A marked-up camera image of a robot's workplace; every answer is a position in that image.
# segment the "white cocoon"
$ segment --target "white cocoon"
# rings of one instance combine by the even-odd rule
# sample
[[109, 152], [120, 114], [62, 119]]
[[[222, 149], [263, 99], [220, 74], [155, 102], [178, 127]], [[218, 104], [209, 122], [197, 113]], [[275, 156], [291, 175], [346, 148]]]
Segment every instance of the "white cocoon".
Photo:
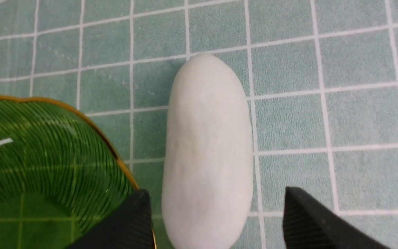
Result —
[[191, 58], [171, 91], [162, 215], [176, 249], [229, 249], [253, 197], [248, 102], [236, 74], [213, 55]]

